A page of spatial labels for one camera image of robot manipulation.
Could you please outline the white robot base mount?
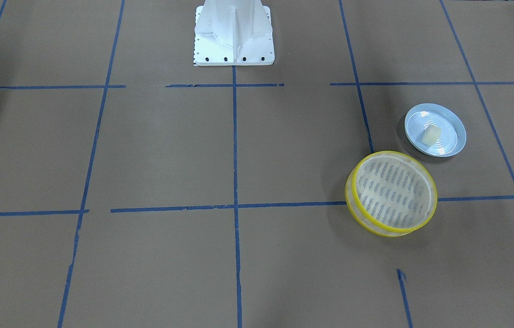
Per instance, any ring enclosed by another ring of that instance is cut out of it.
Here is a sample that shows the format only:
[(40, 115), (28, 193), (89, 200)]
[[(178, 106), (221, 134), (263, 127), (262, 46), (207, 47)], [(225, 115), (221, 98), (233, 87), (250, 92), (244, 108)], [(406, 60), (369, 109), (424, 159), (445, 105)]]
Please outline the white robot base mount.
[(255, 66), (274, 62), (271, 11), (260, 0), (206, 0), (197, 6), (194, 65)]

